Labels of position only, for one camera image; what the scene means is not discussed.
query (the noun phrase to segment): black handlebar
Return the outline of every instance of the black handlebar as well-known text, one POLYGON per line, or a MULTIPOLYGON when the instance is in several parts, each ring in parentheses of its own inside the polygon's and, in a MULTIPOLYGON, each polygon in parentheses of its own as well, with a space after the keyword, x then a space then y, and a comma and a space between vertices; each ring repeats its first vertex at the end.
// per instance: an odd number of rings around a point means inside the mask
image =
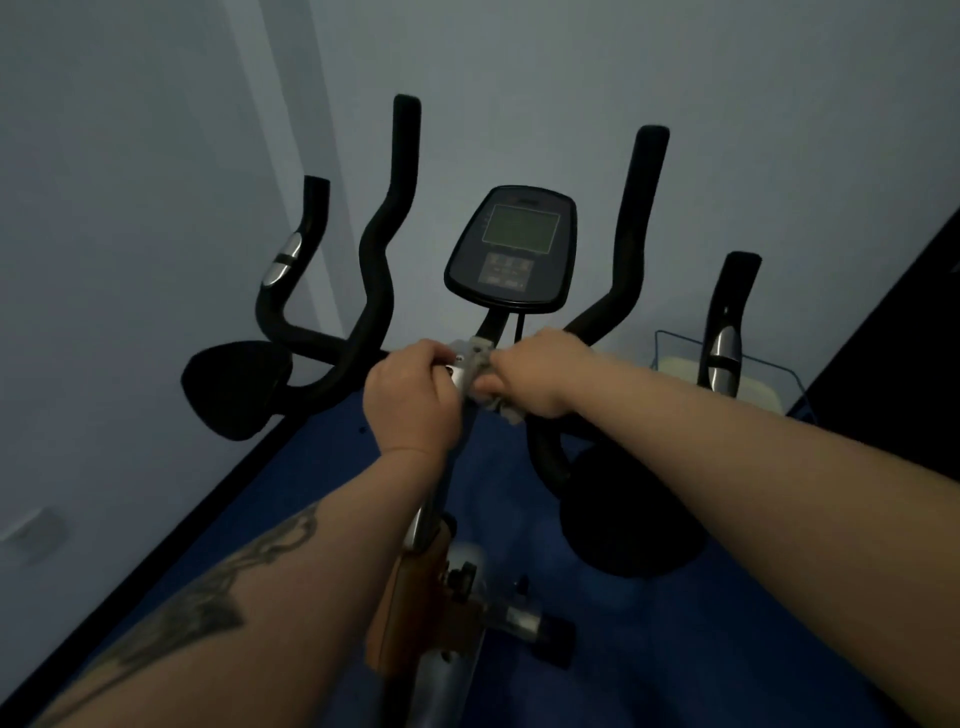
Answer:
MULTIPOLYGON (((643 249, 647 223, 653 209, 660 169, 666 156, 670 130, 641 127, 636 133, 627 181, 620 201, 613 242, 613 276, 610 291, 571 321, 565 330, 592 346, 633 310, 643 288, 643 249)), ((537 475, 555 496, 570 479, 570 461, 560 443, 561 427, 555 421, 527 417, 527 448, 537 475)))
POLYGON ((359 387, 370 367, 385 356, 380 345, 394 313, 394 284, 387 266, 387 245, 403 223, 414 193, 420 160, 420 100, 394 99, 393 157, 387 196, 360 237, 360 273, 367 303, 347 341, 289 324, 283 306, 317 251, 326 227, 329 182, 307 177, 303 188, 303 219, 298 232, 302 247, 292 269, 272 286, 264 285, 256 301, 256 320, 272 341, 294 353, 333 364, 321 379, 302 387, 288 386, 277 393, 281 414, 313 413, 332 407, 359 387))
POLYGON ((319 177, 303 178, 303 216, 296 232, 300 234, 300 251, 296 258, 281 253, 277 262, 290 265, 290 270, 273 285, 261 285, 256 296, 256 322, 271 341, 282 344, 293 353, 336 364, 344 350, 344 340, 337 336, 295 326, 286 320, 283 308, 320 248, 326 231, 330 203, 330 182, 319 177))

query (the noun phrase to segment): stationary bike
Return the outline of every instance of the stationary bike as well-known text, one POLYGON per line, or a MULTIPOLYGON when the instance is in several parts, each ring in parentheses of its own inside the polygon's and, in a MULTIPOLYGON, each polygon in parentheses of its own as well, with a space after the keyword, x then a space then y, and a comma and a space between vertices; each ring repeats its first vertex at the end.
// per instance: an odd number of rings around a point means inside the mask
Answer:
MULTIPOLYGON (((588 345, 620 324, 639 298, 647 222, 668 139, 669 131, 660 126, 644 126, 636 134, 616 223, 611 289, 566 326, 588 345)), ((256 321, 268 341, 205 350, 183 372, 183 390, 212 430, 246 440, 274 414, 326 410, 361 388, 370 368, 387 355, 381 345, 393 314, 394 288, 386 248, 413 203, 419 154, 420 101, 398 95, 390 187, 360 239, 367 302, 346 340, 295 326, 283 315, 327 221, 329 182, 304 179, 300 225, 270 264, 256 298, 256 321), (312 384, 291 386, 293 353, 332 368, 312 384)), ((519 317, 518 338, 526 314, 552 313, 564 305, 576 245, 573 200, 538 187, 499 186, 474 212, 446 265, 446 287, 487 314, 472 336, 453 344, 457 361, 448 371, 464 403, 464 435, 410 524, 367 636, 367 663, 384 678, 380 716, 385 724, 455 724, 488 628, 510 632, 558 667, 568 667, 572 659, 574 625, 534 609, 524 578, 511 595, 490 594, 482 550, 453 542, 456 521, 444 512, 444 503, 478 409, 516 415, 508 403, 472 400, 473 378, 499 343, 510 314, 519 317)), ((682 566, 703 548, 704 529, 669 491, 579 417, 527 416, 525 430, 538 476, 560 499, 564 535, 588 564, 620 576, 651 577, 682 566), (562 433, 592 446, 571 462, 562 433)))

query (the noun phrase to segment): blue floor mat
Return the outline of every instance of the blue floor mat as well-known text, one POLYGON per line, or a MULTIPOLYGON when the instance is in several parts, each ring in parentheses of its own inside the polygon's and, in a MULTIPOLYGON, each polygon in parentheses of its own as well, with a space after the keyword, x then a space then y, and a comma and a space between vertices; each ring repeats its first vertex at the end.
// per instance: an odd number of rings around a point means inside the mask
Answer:
MULTIPOLYGON (((254 536, 360 473, 376 454, 359 395, 313 417, 108 642, 254 536)), ((492 573, 529 575, 543 608, 578 628, 569 671, 538 662, 505 635, 488 635, 465 728, 886 725, 863 678, 718 544, 651 581, 581 563, 561 534, 558 502, 534 473, 522 425, 480 414, 447 510, 458 538, 487 551, 492 573)), ((365 679, 361 671, 352 666, 338 688, 337 723, 357 724, 342 716, 365 679)))

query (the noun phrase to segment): light gray wall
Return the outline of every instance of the light gray wall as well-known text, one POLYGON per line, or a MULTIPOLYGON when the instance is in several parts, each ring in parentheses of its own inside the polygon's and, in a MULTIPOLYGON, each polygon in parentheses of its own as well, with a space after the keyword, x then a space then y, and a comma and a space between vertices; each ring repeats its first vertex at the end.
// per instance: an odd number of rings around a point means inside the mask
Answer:
MULTIPOLYGON (((391 347, 472 333, 443 269, 493 186, 578 204, 563 325, 609 286, 637 127, 673 132, 634 314, 601 347, 648 362, 702 335, 724 256, 764 257, 745 349, 813 379, 960 203, 951 0, 311 0, 353 228, 386 188, 390 103, 423 101, 420 185, 390 249, 391 347)), ((542 321, 531 322, 531 328, 542 321)))
POLYGON ((35 566, 0 554, 2 699, 250 448, 180 371, 259 336, 290 227, 217 2, 6 3, 0 95, 0 530, 44 505, 69 529, 35 566))

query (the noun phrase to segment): finger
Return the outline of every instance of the finger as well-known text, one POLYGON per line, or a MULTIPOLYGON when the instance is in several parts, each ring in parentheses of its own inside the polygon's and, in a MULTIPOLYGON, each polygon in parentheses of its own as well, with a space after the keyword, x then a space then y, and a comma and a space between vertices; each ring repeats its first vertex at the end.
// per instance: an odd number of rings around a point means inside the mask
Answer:
POLYGON ((457 391, 450 372, 446 367, 436 366, 431 370, 433 374, 433 388, 437 392, 437 399, 444 407, 460 407, 460 393, 457 391))
POLYGON ((503 355, 507 353, 508 350, 505 349, 494 349, 490 352, 490 365, 494 369, 499 369, 500 365, 503 363, 503 355))
POLYGON ((433 339, 420 339, 416 344, 396 352, 396 356, 404 364, 422 367, 424 370, 436 362, 449 364, 457 358, 453 349, 433 339))
POLYGON ((480 375, 473 381, 473 391, 480 395, 503 395, 507 392, 507 384, 499 375, 480 375))
POLYGON ((382 370, 383 370, 383 361, 377 362, 372 367, 370 367, 370 371, 367 372, 367 380, 364 382, 364 386, 369 387, 372 383, 374 383, 377 380, 377 378, 380 376, 380 372, 382 370))

